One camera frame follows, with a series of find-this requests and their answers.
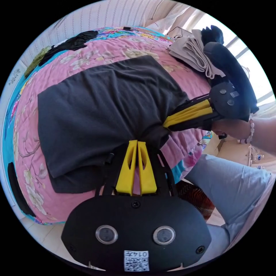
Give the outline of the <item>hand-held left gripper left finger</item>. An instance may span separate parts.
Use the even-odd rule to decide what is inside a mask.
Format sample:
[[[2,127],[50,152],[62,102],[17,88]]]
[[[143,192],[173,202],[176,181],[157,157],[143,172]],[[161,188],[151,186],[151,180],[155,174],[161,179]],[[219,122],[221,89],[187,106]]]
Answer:
[[[116,184],[118,194],[132,196],[136,170],[137,140],[131,140],[126,148]]]

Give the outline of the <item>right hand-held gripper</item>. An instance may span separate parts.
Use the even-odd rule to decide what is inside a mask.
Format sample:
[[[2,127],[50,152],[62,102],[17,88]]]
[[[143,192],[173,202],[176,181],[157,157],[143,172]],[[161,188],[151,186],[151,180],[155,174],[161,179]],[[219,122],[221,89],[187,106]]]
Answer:
[[[248,119],[251,113],[251,85],[234,87],[220,83],[208,94],[193,98],[178,106],[166,118],[163,126],[170,131],[202,129],[209,131],[215,121]]]

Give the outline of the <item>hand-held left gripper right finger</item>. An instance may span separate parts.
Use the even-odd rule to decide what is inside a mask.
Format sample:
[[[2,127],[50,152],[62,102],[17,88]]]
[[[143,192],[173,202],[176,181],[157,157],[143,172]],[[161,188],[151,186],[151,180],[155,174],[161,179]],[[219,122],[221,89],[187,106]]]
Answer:
[[[157,186],[145,142],[137,142],[140,194],[155,194]]]

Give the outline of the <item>person's right hand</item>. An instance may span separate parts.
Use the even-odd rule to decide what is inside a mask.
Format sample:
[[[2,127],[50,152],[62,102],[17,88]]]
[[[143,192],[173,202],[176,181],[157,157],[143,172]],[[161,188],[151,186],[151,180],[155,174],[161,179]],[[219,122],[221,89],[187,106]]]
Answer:
[[[247,139],[251,135],[251,125],[243,120],[223,119],[213,122],[212,131],[218,136],[229,135],[236,139]]]

